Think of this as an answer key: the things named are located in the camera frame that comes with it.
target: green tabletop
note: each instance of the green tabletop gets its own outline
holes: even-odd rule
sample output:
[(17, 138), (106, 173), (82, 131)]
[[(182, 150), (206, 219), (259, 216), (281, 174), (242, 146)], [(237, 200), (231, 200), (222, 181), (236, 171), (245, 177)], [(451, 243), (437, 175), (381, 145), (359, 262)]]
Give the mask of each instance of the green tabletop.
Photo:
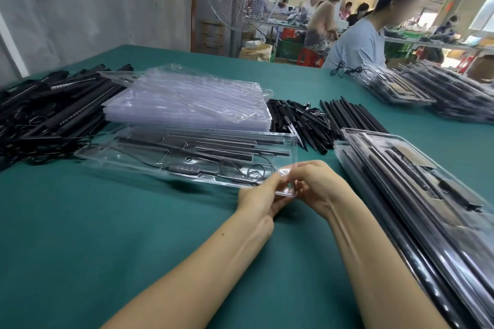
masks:
[[(494, 201), (494, 127), (380, 103), (324, 69), (124, 45), (69, 70), (180, 63), (256, 81), (299, 102), (344, 95)], [(333, 152), (299, 149), (343, 174)], [(76, 161), (0, 173), (0, 327), (92, 328), (180, 263), (234, 211), (236, 190), (95, 170)], [(329, 226), (294, 202), (210, 324), (212, 328), (362, 328)]]

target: light blue shirt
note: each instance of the light blue shirt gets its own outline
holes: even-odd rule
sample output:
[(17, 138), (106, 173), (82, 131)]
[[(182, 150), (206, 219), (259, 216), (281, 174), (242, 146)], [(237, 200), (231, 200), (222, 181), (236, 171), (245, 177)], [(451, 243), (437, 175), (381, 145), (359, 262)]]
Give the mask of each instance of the light blue shirt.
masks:
[(364, 62), (386, 66), (384, 31), (378, 33), (369, 20), (361, 19), (336, 41), (323, 68), (335, 69), (340, 61), (352, 69)]

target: stack of clear plastic trays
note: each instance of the stack of clear plastic trays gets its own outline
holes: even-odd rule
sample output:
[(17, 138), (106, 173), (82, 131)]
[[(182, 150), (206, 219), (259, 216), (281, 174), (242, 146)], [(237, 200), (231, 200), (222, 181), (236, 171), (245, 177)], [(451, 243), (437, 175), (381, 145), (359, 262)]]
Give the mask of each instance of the stack of clear plastic trays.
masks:
[(231, 81), (178, 64), (136, 76), (110, 73), (128, 89), (105, 102), (109, 121), (267, 132), (273, 95), (258, 83)]
[(430, 109), (445, 117), (472, 122), (494, 122), (491, 89), (451, 70), (422, 61), (401, 66), (402, 76), (437, 101)]
[(365, 63), (357, 80), (383, 102), (429, 105), (436, 100), (396, 71)]
[[(297, 161), (297, 139), (286, 133), (127, 126), (76, 156), (98, 168), (241, 188), (257, 186), (276, 171), (286, 175)], [(278, 194), (294, 191), (289, 186)]]
[(344, 129), (335, 152), (452, 327), (493, 327), (493, 207), (396, 135)]

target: neck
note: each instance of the neck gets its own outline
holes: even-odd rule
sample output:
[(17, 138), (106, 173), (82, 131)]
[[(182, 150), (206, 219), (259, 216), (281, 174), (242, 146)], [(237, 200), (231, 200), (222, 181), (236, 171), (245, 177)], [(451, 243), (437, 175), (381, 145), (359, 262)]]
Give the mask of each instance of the neck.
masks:
[(387, 25), (387, 16), (385, 11), (372, 12), (366, 18), (374, 26), (376, 31), (380, 31), (383, 27)]

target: person in black shirt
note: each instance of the person in black shirt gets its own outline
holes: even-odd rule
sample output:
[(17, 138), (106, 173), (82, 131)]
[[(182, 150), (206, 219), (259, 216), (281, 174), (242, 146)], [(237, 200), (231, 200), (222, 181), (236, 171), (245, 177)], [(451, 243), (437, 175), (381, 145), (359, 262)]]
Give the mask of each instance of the person in black shirt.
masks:
[(360, 20), (364, 15), (367, 13), (369, 10), (369, 4), (367, 3), (362, 3), (359, 5), (359, 8), (357, 8), (357, 13), (350, 14), (347, 18), (348, 21), (348, 26), (353, 26), (357, 23), (358, 20)]

